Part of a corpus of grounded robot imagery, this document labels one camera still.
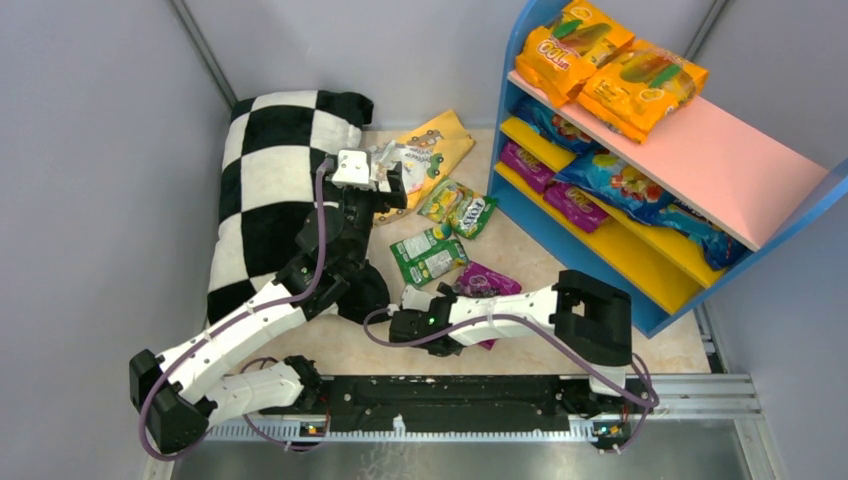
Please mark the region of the purple candy bag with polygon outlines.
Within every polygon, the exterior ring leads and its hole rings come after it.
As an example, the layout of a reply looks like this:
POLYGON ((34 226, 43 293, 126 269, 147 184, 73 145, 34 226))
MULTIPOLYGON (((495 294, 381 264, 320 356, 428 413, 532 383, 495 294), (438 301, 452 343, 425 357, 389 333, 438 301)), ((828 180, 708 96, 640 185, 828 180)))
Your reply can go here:
POLYGON ((504 274, 471 261, 453 283, 452 290, 465 297, 490 298, 518 294, 522 286, 504 274))
POLYGON ((554 182, 543 193, 543 199, 567 220, 586 233, 593 233, 609 214, 590 200, 580 189, 567 183, 554 182))
POLYGON ((543 194, 553 181, 555 172, 529 151, 507 141, 499 153, 499 160, 516 172, 536 193, 543 194))

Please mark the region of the orange candy bag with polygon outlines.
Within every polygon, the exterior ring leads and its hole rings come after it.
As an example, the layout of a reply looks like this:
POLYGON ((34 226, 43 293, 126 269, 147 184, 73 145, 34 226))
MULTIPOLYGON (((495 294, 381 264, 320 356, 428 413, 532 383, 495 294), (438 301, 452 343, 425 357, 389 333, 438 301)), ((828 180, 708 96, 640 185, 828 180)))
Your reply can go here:
POLYGON ((517 74, 556 108, 635 40, 635 34, 589 1, 572 1, 535 28, 515 58, 517 74))

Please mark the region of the orange candy bag floor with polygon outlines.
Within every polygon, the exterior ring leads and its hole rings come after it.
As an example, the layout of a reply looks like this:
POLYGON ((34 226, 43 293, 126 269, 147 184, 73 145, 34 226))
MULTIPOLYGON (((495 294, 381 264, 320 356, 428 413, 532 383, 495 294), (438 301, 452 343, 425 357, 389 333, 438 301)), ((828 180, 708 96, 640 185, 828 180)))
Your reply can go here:
POLYGON ((576 102, 610 130, 642 144, 661 120, 701 94, 709 75, 638 39, 586 81, 576 102))

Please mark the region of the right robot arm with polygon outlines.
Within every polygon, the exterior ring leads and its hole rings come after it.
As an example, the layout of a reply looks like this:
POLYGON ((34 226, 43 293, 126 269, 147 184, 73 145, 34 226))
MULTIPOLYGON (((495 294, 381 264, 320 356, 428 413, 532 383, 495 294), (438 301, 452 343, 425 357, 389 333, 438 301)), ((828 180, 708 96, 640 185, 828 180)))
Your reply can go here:
POLYGON ((489 298, 437 295, 407 287, 390 309, 389 342, 435 356, 484 341, 537 335, 589 375, 596 394, 622 396, 632 359, 629 293, 578 270, 562 270, 544 288, 489 298))

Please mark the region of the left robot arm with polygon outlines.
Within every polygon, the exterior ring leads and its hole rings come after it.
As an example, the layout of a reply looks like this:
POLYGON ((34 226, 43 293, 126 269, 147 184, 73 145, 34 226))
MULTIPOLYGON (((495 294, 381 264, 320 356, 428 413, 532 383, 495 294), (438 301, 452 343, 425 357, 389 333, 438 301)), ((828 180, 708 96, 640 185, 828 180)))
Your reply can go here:
POLYGON ((269 369, 230 372, 275 338, 329 311, 357 323, 387 320, 388 288, 367 249, 374 216, 407 205, 402 167, 378 180, 368 164, 327 159, 313 189, 315 202, 294 238, 294 256, 257 293, 184 343, 131 358, 131 400, 150 456, 175 460, 211 427, 258 410, 310 409, 320 398, 321 379, 302 356, 269 369))

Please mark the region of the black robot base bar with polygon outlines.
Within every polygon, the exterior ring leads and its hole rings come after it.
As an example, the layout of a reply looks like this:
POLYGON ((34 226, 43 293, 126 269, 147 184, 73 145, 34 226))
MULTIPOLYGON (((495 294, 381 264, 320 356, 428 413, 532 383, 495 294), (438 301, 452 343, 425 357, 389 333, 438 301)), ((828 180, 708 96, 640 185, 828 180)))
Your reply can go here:
POLYGON ((557 375, 336 376, 309 403, 270 415, 329 419, 333 433, 389 431, 400 417, 413 433, 565 431, 578 419, 632 419, 642 407, 596 394, 585 378, 557 375))

